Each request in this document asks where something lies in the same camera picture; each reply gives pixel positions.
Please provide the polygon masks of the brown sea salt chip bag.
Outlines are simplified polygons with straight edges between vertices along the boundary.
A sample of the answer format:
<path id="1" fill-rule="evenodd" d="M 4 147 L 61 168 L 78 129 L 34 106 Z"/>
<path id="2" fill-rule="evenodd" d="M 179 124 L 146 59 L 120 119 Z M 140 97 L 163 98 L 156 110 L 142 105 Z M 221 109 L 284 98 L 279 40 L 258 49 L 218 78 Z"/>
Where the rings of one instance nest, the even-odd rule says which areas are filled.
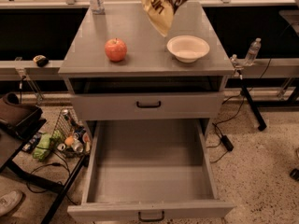
<path id="1" fill-rule="evenodd" d="M 153 27 L 167 36 L 178 8 L 188 0 L 141 0 L 142 7 Z"/>

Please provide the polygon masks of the closed grey upper drawer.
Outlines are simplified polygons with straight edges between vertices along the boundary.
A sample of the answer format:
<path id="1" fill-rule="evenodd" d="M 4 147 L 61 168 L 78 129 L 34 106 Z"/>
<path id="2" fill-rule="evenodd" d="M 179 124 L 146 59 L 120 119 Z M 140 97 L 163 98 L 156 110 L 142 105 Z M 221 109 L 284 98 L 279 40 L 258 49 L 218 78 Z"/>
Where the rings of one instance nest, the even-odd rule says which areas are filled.
<path id="1" fill-rule="evenodd" d="M 222 92 L 77 94 L 71 103 L 81 120 L 215 118 Z"/>

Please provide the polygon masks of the grey drawer cabinet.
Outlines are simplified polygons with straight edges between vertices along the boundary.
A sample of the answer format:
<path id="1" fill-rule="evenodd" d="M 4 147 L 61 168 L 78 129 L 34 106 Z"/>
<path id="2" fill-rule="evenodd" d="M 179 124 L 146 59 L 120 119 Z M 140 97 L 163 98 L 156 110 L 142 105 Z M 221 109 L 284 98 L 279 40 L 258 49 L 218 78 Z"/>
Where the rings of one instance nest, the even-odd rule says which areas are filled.
<path id="1" fill-rule="evenodd" d="M 77 94 L 222 92 L 233 67 L 200 4 L 190 2 L 176 14 L 171 36 L 194 35 L 210 46 L 208 55 L 194 63 L 178 61 L 167 50 L 167 38 L 150 24 L 137 2 L 113 2 L 102 15 L 87 14 L 73 47 L 60 68 L 70 92 Z M 127 46 L 120 62 L 105 54 L 109 39 Z M 214 118 L 198 119 L 205 137 Z M 81 120 L 93 143 L 99 121 Z"/>

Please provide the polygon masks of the open grey bottom drawer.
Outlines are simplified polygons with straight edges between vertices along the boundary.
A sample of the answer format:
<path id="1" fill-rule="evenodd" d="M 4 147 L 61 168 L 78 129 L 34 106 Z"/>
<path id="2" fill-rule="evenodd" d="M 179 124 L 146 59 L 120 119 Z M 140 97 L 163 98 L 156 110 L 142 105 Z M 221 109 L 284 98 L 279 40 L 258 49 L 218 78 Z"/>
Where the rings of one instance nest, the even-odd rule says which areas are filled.
<path id="1" fill-rule="evenodd" d="M 225 217 L 198 119 L 99 121 L 79 222 Z"/>

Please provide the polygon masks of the green chip bag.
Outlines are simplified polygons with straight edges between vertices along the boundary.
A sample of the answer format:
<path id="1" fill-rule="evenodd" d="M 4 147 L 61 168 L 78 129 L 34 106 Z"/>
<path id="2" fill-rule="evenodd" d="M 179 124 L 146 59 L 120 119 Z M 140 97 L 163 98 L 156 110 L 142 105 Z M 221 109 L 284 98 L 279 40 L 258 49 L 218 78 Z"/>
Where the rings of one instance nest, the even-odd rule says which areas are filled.
<path id="1" fill-rule="evenodd" d="M 51 135 L 49 133 L 44 133 L 34 149 L 33 158 L 39 161 L 45 160 L 50 154 L 50 139 Z"/>

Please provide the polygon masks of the brown bag on table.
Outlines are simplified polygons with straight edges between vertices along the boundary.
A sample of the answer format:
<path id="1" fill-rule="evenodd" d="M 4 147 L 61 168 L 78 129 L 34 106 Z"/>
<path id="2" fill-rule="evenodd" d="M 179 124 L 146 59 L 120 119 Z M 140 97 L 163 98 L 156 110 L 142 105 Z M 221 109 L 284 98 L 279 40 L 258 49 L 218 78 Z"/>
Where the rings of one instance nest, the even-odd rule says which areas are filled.
<path id="1" fill-rule="evenodd" d="M 15 93 L 7 93 L 0 99 L 0 128 L 12 137 L 24 140 L 41 115 L 41 108 L 21 104 Z"/>

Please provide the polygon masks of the red apple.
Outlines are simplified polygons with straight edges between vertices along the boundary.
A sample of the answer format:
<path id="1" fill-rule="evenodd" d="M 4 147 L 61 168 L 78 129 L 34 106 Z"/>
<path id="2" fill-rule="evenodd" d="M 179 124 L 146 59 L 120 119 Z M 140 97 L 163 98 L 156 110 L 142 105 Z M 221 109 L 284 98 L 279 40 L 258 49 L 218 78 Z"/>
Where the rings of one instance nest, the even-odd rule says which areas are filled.
<path id="1" fill-rule="evenodd" d="M 105 44 L 105 54 L 110 61 L 120 62 L 127 54 L 127 46 L 119 38 L 109 39 Z"/>

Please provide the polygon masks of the white paper bowl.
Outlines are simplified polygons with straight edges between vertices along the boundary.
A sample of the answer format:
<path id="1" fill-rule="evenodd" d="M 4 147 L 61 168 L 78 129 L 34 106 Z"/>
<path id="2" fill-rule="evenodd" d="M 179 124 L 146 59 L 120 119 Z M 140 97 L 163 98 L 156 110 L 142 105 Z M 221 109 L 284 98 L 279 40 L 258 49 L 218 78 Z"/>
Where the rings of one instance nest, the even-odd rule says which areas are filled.
<path id="1" fill-rule="evenodd" d="M 193 63 L 210 51 L 208 43 L 192 35 L 179 35 L 167 42 L 168 51 L 183 63 Z"/>

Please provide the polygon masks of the black power adapter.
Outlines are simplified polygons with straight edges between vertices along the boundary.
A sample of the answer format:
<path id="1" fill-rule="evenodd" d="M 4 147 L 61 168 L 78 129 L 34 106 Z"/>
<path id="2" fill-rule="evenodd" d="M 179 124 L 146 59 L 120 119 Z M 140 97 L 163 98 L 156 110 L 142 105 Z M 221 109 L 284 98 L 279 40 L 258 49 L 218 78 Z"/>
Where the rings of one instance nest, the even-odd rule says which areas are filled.
<path id="1" fill-rule="evenodd" d="M 231 143 L 231 141 L 229 140 L 229 138 L 226 135 L 223 135 L 221 137 L 221 141 L 228 151 L 232 151 L 234 149 L 233 144 Z"/>

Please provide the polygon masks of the black stand leg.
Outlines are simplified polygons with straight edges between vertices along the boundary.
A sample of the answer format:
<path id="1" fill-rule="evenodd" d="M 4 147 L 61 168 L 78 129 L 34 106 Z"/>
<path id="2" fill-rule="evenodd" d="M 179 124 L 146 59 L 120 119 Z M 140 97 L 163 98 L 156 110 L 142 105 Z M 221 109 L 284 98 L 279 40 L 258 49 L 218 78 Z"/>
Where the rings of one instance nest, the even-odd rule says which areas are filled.
<path id="1" fill-rule="evenodd" d="M 267 127 L 267 125 L 266 125 L 265 121 L 263 120 L 263 117 L 262 117 L 257 105 L 254 104 L 254 102 L 249 94 L 248 88 L 243 79 L 242 72 L 240 70 L 237 70 L 237 73 L 239 74 L 239 78 L 240 78 L 242 94 L 246 97 L 246 99 L 249 103 L 249 106 L 251 108 L 251 111 L 253 112 L 255 118 L 257 119 L 257 121 L 259 123 L 258 130 L 263 131 Z"/>

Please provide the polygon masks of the black tape measure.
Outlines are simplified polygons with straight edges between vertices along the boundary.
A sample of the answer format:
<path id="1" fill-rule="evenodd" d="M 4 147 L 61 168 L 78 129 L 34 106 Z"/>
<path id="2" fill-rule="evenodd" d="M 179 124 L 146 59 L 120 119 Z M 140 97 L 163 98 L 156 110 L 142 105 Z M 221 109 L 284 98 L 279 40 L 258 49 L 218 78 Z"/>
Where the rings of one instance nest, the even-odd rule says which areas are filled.
<path id="1" fill-rule="evenodd" d="M 49 63 L 49 59 L 44 55 L 36 55 L 33 59 L 38 67 L 44 67 Z"/>

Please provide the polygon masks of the clear plastic water bottle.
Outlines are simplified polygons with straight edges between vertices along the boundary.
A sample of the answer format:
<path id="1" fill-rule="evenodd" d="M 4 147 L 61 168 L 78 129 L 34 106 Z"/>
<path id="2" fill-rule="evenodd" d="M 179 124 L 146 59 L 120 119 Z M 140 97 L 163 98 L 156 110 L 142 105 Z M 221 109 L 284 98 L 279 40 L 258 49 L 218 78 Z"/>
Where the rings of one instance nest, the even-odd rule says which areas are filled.
<path id="1" fill-rule="evenodd" d="M 261 48 L 261 38 L 257 37 L 249 46 L 249 50 L 246 54 L 245 60 L 244 60 L 244 65 L 245 66 L 251 66 L 253 65 L 259 50 Z"/>

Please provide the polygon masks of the black object on floor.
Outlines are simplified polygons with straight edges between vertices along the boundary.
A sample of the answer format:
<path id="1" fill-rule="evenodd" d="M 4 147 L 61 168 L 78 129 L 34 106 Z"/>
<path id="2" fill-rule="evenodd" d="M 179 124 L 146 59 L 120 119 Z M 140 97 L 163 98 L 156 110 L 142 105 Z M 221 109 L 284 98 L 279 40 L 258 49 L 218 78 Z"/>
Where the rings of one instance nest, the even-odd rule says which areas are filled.
<path id="1" fill-rule="evenodd" d="M 290 177 L 295 181 L 299 181 L 299 170 L 298 169 L 291 170 Z"/>

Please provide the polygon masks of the white shoe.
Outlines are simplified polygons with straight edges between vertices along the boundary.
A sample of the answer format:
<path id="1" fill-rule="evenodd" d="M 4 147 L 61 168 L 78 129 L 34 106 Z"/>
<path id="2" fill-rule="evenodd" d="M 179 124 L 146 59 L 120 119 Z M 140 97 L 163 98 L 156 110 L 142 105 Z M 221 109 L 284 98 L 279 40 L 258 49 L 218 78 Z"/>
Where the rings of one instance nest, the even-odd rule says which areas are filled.
<path id="1" fill-rule="evenodd" d="M 22 192 L 13 190 L 0 198 L 0 217 L 12 211 L 21 201 Z"/>

